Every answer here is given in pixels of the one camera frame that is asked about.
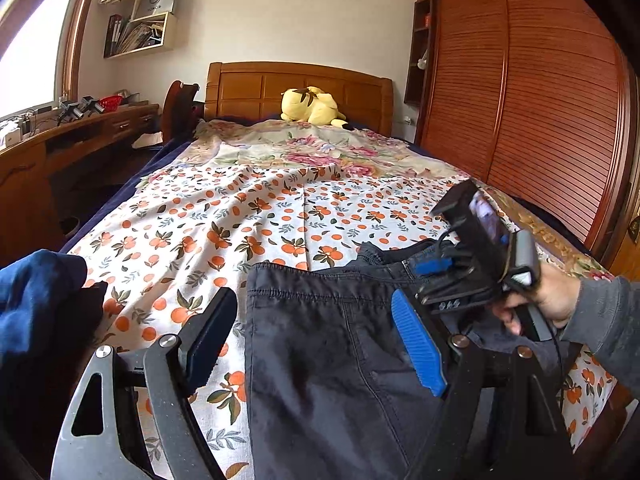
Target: hand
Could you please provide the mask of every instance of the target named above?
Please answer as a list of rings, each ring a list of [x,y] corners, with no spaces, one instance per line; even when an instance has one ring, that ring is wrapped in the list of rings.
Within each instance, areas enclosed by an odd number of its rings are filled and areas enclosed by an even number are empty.
[[[580,280],[568,276],[562,270],[550,264],[541,265],[540,282],[532,291],[532,298],[538,302],[540,312],[557,328],[565,326],[575,311],[580,292]],[[516,292],[510,293],[505,300],[492,306],[493,313],[504,323],[508,330],[520,335],[522,326],[513,315],[513,308],[529,301]]]

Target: phone screen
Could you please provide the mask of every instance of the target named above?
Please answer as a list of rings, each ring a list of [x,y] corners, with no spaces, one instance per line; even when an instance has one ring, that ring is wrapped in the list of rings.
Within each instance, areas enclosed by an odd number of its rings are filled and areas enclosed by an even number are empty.
[[[498,212],[485,198],[482,191],[476,191],[469,202],[469,209],[478,218],[478,221],[494,244],[508,245],[509,230],[498,216]]]

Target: wooden headboard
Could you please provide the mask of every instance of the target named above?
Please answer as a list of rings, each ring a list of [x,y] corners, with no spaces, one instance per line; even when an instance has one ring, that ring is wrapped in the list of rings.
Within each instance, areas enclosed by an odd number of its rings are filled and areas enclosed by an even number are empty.
[[[249,61],[211,63],[204,119],[233,116],[261,120],[280,115],[282,93],[317,86],[331,94],[348,121],[391,135],[391,79],[353,70],[304,63]]]

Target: metal bolt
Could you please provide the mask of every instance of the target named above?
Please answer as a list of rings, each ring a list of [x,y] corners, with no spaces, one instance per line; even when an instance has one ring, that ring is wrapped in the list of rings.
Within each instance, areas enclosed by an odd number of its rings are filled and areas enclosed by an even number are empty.
[[[518,346],[518,355],[523,359],[531,359],[533,351],[528,346]]]
[[[98,349],[95,351],[95,356],[102,359],[103,357],[107,357],[110,353],[111,347],[109,345],[102,345],[98,346]]]
[[[469,346],[469,338],[466,335],[456,334],[451,336],[451,344],[456,348],[466,348]]]
[[[160,346],[162,348],[167,348],[169,346],[173,346],[175,345],[175,342],[178,341],[178,338],[173,335],[173,334],[169,334],[169,335],[163,335],[160,338]]]

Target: blue grip pad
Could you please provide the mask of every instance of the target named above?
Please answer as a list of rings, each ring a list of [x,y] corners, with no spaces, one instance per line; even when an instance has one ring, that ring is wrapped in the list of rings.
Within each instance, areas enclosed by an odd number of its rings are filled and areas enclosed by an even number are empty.
[[[428,274],[436,274],[437,272],[444,272],[453,265],[451,258],[440,258],[437,260],[429,260],[428,262],[421,262],[416,264],[415,272],[421,276]]]
[[[442,356],[402,290],[391,297],[391,315],[414,364],[420,384],[440,397],[447,387]]]

